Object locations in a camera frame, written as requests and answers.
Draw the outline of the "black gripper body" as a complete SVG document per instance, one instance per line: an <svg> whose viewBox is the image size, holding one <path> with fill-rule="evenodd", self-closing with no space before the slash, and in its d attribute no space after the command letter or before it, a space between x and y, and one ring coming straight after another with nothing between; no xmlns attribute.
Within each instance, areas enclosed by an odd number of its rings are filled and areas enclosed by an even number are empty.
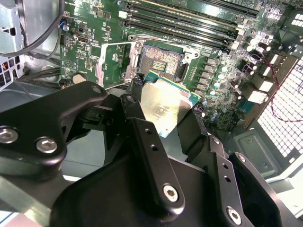
<svg viewBox="0 0 303 227"><path fill-rule="evenodd" d="M164 151L127 154L66 188L53 205L53 227L213 227L221 212L208 177Z"/></svg>

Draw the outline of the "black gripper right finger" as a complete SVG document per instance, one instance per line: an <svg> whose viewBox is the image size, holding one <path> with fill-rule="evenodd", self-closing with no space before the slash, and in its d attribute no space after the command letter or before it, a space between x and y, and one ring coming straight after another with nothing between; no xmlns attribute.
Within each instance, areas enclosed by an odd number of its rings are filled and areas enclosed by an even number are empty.
<svg viewBox="0 0 303 227"><path fill-rule="evenodd" d="M242 154L226 154L223 144L207 132L203 110L195 105L177 125L186 161L206 173L211 209L219 223L239 227L283 226L274 190Z"/></svg>

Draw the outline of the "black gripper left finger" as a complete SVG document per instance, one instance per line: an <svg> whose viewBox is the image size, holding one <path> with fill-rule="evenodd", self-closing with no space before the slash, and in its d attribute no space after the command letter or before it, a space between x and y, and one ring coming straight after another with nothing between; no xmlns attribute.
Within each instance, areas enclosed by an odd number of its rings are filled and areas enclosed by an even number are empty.
<svg viewBox="0 0 303 227"><path fill-rule="evenodd" d="M116 97L93 82L82 82L2 112L0 172L50 179L61 168L67 144L92 129L106 135L113 155L109 164L127 154L165 152L154 124L141 109L142 88L142 80L134 78L129 92Z"/></svg>

